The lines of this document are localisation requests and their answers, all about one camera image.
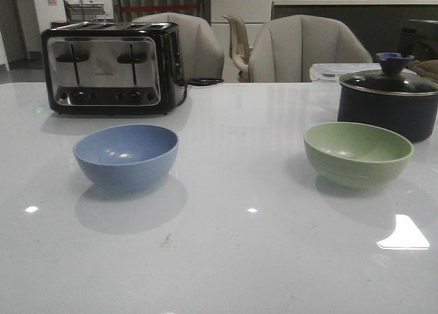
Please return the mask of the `dark blue cooking pot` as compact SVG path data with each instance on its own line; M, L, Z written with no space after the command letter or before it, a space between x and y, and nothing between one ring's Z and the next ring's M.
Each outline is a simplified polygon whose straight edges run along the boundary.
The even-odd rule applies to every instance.
M338 121L359 122L396 132L412 143L427 140L437 117L437 95L375 94L342 87Z

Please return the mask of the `glass pot lid blue knob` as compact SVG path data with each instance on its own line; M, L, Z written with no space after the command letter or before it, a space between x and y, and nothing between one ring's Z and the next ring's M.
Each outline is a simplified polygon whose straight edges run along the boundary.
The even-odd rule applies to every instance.
M398 96L437 95L437 82L404 72L404 69L415 59L414 55L380 52L376 54L376 58L380 65L378 70L346 73L339 77L339 83L352 90L373 94Z

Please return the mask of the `brown cushion at right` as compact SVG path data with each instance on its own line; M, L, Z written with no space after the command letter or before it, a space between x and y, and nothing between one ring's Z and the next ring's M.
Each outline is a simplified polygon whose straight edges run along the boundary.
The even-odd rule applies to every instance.
M423 77L438 81L438 60L414 60L407 68Z

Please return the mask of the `black and chrome toaster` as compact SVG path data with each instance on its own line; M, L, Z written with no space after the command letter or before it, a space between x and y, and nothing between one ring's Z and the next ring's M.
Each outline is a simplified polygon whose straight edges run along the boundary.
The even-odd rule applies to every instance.
M80 22L41 34L59 114L166 114L185 99L176 23Z

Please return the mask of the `metal cart in background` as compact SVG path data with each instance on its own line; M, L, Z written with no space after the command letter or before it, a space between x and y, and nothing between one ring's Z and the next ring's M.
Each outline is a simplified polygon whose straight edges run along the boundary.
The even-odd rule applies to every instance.
M71 2L63 0L68 21L93 21L105 14L104 4L95 2Z

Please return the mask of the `cream plastic chair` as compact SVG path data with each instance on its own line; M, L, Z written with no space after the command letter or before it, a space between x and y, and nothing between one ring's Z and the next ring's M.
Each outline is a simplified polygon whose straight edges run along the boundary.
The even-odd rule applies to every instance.
M234 66L238 69L237 80L239 82L250 82L249 59L250 47L246 26L241 17L234 14L222 15L229 23L229 57Z

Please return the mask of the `white cabinet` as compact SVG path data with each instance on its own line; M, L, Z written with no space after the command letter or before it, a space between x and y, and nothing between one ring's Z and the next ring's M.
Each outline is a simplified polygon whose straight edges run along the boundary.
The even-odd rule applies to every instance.
M224 16L232 14L243 20L251 49L261 26L271 18L272 0L211 0L210 8L211 28L225 54L222 78L237 83L239 70L229 57L230 27Z

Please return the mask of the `blue bowl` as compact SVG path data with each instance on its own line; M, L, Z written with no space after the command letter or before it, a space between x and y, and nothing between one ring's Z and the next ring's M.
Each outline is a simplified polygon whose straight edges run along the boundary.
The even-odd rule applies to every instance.
M179 138L155 125L120 125L82 138L73 153L82 172L95 185L139 192L161 181L173 167Z

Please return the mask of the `dark appliance at right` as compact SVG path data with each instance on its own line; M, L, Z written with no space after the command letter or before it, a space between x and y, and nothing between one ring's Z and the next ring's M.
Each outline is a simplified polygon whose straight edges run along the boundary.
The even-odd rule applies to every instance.
M400 32L398 51L419 61L437 59L437 21L410 19Z

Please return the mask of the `clear plastic food container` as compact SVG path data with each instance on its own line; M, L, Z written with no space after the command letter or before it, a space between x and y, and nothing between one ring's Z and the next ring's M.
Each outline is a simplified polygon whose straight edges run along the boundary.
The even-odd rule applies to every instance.
M380 70L378 63L326 63L313 64L309 69L309 78L312 82L339 82L339 77L347 73L364 70Z

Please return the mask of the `green bowl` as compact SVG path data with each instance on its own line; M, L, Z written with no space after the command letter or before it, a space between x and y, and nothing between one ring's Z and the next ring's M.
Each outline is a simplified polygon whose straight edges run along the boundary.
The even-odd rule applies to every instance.
M327 122L304 135L307 159L326 179L346 187L369 189L400 175L413 152L398 133L358 122Z

